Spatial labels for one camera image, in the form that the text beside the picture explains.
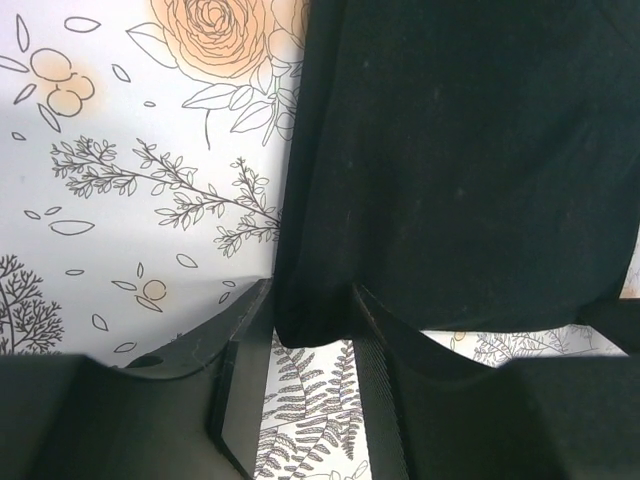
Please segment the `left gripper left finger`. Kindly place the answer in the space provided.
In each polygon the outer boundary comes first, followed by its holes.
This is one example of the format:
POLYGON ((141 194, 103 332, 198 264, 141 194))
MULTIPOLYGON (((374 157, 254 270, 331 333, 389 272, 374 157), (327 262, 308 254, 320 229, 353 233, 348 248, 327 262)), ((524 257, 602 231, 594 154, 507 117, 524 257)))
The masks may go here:
POLYGON ((220 314, 131 361, 151 470, 164 479, 249 479, 273 327, 260 279, 220 314))

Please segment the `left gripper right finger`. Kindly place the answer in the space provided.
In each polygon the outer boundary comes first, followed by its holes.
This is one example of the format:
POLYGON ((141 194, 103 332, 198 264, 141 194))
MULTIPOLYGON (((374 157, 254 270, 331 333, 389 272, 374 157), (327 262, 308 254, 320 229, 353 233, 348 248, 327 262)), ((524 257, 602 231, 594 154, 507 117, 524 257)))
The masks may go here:
POLYGON ((480 413, 488 367, 460 356, 352 288, 353 345, 375 479, 494 479, 495 434, 480 413))

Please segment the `black t shirt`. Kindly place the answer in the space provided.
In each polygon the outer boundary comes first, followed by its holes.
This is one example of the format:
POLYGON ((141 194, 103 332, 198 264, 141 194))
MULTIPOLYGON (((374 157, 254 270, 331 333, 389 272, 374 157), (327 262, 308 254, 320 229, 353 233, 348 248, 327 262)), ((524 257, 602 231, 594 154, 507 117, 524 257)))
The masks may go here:
POLYGON ((416 330, 617 297, 639 230, 635 1, 314 1, 275 267, 287 347, 364 287, 416 330))

